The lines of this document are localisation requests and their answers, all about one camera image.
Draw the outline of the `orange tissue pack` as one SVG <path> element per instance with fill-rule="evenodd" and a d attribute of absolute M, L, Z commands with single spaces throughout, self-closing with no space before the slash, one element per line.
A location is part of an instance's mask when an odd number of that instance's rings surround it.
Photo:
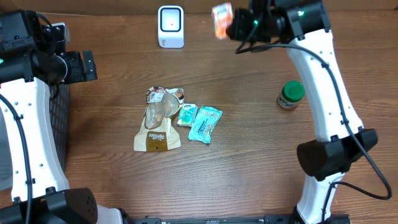
<path fill-rule="evenodd" d="M 233 7 L 230 2 L 214 6 L 211 10 L 212 19 L 214 23 L 215 37 L 217 39 L 226 39 L 227 28 L 233 22 Z"/>

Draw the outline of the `green lid jar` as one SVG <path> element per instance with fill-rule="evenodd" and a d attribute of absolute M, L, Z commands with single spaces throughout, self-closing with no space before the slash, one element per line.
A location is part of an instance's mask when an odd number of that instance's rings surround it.
<path fill-rule="evenodd" d="M 287 82 L 277 97 L 279 106 L 285 109 L 295 108 L 305 95 L 304 86 L 296 80 Z"/>

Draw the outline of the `teal wet wipes pack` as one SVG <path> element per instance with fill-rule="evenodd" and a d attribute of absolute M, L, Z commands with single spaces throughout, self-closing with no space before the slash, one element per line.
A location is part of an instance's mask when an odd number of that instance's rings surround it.
<path fill-rule="evenodd" d="M 188 139 L 205 144 L 211 142 L 211 134 L 221 119 L 223 112 L 210 106 L 202 106 L 192 124 Z"/>

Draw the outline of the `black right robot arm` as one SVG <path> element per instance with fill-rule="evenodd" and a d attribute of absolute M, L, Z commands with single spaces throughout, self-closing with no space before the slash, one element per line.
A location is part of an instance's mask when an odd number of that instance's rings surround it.
<path fill-rule="evenodd" d="M 226 31 L 238 53 L 283 47 L 301 77 L 313 116 L 315 139 L 297 147 L 305 183 L 290 215 L 266 215 L 266 223 L 348 223 L 330 211 L 338 183 L 352 163 L 377 144 L 346 92 L 335 57 L 331 23 L 322 1 L 251 1 Z"/>

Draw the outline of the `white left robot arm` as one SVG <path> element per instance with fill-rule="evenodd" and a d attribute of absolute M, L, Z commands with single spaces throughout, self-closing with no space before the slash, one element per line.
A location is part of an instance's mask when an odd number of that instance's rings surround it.
<path fill-rule="evenodd" d="M 71 189 L 50 120 L 51 87 L 97 79 L 91 51 L 67 51 L 67 26 L 34 11 L 1 15 L 1 112 L 11 151 L 12 205 L 2 223 L 129 223 L 120 208 L 96 203 L 88 188 Z"/>

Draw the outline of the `green tissue pack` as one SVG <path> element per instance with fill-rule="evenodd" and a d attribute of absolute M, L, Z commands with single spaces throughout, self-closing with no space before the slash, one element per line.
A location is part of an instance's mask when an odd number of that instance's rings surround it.
<path fill-rule="evenodd" d="M 192 127 L 196 118 L 198 106 L 193 103 L 184 103 L 178 115 L 177 124 L 179 126 Z"/>

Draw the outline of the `brown white snack bag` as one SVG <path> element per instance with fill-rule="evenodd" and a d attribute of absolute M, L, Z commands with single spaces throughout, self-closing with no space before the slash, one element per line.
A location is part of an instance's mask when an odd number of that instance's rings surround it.
<path fill-rule="evenodd" d="M 146 109 L 133 149 L 139 152 L 165 152 L 181 146 L 180 135 L 172 126 L 185 100 L 182 88 L 152 86 L 146 91 Z"/>

